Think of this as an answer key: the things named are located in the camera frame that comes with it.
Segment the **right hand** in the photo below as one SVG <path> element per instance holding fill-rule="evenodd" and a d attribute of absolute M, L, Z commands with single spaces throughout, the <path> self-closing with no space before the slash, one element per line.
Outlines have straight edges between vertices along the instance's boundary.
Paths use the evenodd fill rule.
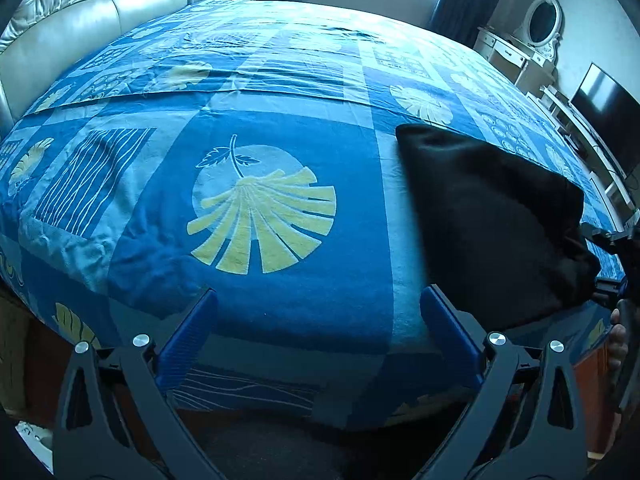
<path fill-rule="evenodd" d="M 610 318 L 612 328 L 608 334 L 608 366 L 618 370 L 628 353 L 627 331 L 620 317 L 620 310 L 614 309 Z"/>

